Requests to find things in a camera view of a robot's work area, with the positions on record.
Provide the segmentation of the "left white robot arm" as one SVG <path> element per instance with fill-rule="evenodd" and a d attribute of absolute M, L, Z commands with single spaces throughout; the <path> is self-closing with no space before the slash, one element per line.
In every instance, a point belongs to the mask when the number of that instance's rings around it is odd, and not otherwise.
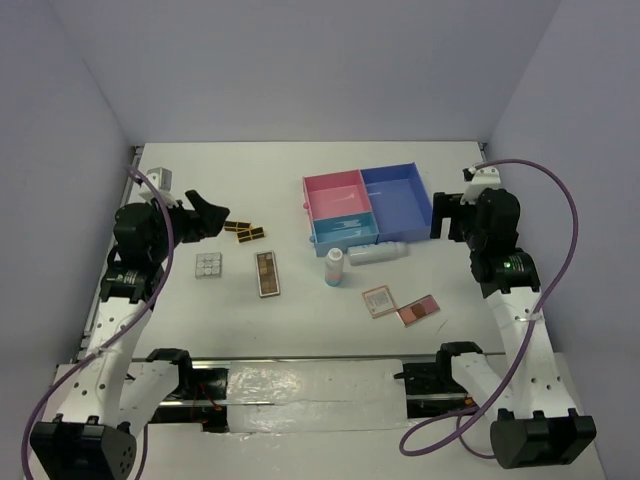
<path fill-rule="evenodd" d="M 99 291 L 99 318 L 83 361 L 63 375 L 71 390 L 49 421 L 28 427 L 28 445 L 51 479 L 126 479 L 137 438 L 167 395 L 184 398 L 196 374 L 185 350 L 160 348 L 149 373 L 126 380 L 134 350 L 167 281 L 176 246 L 218 236 L 230 214 L 189 190 L 189 208 L 151 195 L 115 214 L 115 244 Z"/>

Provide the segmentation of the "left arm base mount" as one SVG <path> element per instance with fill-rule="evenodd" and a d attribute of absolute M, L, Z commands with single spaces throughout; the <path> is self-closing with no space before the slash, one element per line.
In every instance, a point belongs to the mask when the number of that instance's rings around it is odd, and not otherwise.
<path fill-rule="evenodd" d="M 133 434 L 147 424 L 194 424 L 224 433 L 227 376 L 225 368 L 190 368 L 181 379 L 176 364 L 138 363 L 125 378 L 118 421 L 128 423 Z"/>

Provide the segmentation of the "silver white pan palette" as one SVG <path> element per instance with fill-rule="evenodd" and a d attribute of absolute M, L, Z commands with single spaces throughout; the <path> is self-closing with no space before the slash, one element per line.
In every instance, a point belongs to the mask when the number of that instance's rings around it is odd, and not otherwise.
<path fill-rule="evenodd" d="M 198 253 L 195 257 L 195 278 L 199 280 L 220 278 L 222 254 L 220 252 Z"/>

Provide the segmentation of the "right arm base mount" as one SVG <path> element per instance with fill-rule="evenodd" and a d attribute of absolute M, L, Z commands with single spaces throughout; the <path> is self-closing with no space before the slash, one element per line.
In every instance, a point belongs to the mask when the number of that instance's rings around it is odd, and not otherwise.
<path fill-rule="evenodd" d="M 470 394 L 446 379 L 435 362 L 404 363 L 393 375 L 405 389 L 407 417 L 423 419 L 476 408 Z"/>

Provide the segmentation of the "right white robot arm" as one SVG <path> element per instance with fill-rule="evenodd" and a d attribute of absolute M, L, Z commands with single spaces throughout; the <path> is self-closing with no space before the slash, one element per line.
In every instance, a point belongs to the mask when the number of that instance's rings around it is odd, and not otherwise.
<path fill-rule="evenodd" d="M 471 272 L 500 330 L 510 366 L 496 374 L 472 342 L 444 344 L 434 371 L 444 390 L 467 388 L 490 420 L 490 444 L 504 469 L 569 465 L 596 437 L 579 412 L 555 361 L 538 303 L 542 289 L 533 258 L 518 247 L 520 204 L 506 190 L 484 189 L 467 202 L 438 192 L 431 236 L 450 221 L 449 239 L 470 250 Z"/>

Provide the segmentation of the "black gold lipstick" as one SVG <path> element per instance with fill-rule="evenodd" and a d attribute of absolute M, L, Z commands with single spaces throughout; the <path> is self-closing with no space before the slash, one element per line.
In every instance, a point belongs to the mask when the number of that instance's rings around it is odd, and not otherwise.
<path fill-rule="evenodd" d="M 263 227 L 254 227 L 249 229 L 240 230 L 236 233 L 237 241 L 239 243 L 247 243 L 249 241 L 257 240 L 265 237 L 265 231 Z"/>
<path fill-rule="evenodd" d="M 238 233 L 250 230 L 252 226 L 250 222 L 225 221 L 223 228 L 227 232 Z"/>

